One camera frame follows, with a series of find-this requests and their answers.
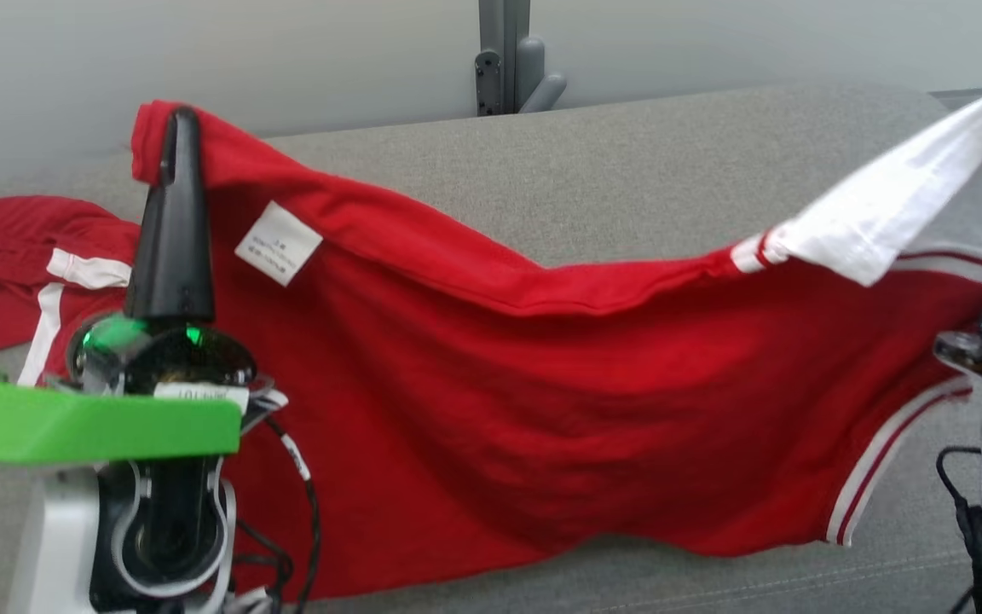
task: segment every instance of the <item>silver metal bracket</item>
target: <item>silver metal bracket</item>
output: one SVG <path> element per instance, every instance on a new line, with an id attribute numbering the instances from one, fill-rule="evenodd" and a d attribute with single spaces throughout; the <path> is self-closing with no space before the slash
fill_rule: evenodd
<path id="1" fill-rule="evenodd" d="M 476 113 L 534 113 L 556 104 L 561 73 L 545 74 L 545 43 L 529 36 L 530 0 L 480 0 Z"/>

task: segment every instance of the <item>white sticker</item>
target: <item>white sticker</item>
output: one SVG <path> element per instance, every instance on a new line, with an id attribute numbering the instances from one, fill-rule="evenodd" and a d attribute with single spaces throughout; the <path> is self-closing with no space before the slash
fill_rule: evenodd
<path id="1" fill-rule="evenodd" d="M 285 287 L 321 240 L 316 230 L 277 203 L 269 202 L 234 253 Z"/>
<path id="2" fill-rule="evenodd" d="M 237 385 L 188 384 L 183 381 L 161 382 L 153 388 L 153 396 L 159 399 L 227 399 L 237 403 L 241 415 L 249 409 L 249 389 Z"/>
<path id="3" fill-rule="evenodd" d="M 297 475 L 301 475 L 303 481 L 308 482 L 310 478 L 309 468 L 305 466 L 305 459 L 301 458 L 301 452 L 297 450 L 297 444 L 293 442 L 293 439 L 289 435 L 284 435 L 280 439 L 283 439 L 284 446 L 290 452 L 290 458 L 293 459 L 293 464 L 297 467 Z"/>

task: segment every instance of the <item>gray fabric surface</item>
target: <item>gray fabric surface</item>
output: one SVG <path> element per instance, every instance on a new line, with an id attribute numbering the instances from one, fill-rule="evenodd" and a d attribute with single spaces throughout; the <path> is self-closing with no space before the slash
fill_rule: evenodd
<path id="1" fill-rule="evenodd" d="M 673 258 L 790 217 L 849 171 L 931 124 L 927 95 L 868 85 L 740 90 L 539 115 L 283 137 L 323 171 L 410 194 L 542 264 Z M 0 195 L 65 194 L 140 220 L 129 157 L 0 183 Z M 9 366 L 20 368 L 17 350 Z M 881 481 L 856 547 L 701 559 L 604 536 L 542 564 L 316 604 L 315 611 L 944 611 L 968 585 L 936 450 L 971 443 L 967 408 L 920 420 Z M 977 467 L 958 463 L 959 483 Z M 28 474 L 0 469 L 0 610 Z"/>

